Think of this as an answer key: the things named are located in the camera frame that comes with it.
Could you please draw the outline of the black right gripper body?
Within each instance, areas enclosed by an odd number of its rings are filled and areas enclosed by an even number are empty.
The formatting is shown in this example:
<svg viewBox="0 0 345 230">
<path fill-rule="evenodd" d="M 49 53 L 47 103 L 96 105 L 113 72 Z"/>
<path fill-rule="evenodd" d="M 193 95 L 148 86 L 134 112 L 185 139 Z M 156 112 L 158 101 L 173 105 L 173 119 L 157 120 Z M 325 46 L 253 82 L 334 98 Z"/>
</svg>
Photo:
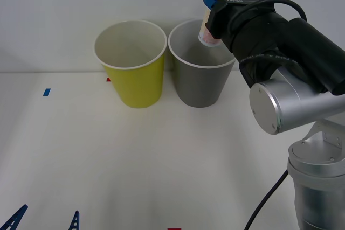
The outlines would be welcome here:
<svg viewBox="0 0 345 230">
<path fill-rule="evenodd" d="M 277 30 L 282 16 L 266 4 L 245 9 L 254 2 L 217 0 L 206 23 L 211 35 L 221 39 L 239 62 L 256 54 L 283 55 Z"/>
</svg>

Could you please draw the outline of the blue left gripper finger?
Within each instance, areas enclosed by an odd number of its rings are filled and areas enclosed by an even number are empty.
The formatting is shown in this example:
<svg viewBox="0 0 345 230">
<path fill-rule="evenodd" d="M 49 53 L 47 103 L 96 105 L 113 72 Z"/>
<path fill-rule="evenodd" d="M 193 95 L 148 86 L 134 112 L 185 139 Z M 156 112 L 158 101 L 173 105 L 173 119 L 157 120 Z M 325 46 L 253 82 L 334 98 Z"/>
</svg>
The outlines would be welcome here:
<svg viewBox="0 0 345 230">
<path fill-rule="evenodd" d="M 15 212 L 5 223 L 0 227 L 0 230 L 16 230 L 28 206 L 24 204 L 17 212 Z"/>
<path fill-rule="evenodd" d="M 80 229 L 79 219 L 80 219 L 80 213 L 79 213 L 79 211 L 75 211 L 73 219 L 70 223 L 68 230 L 79 230 Z"/>
</svg>

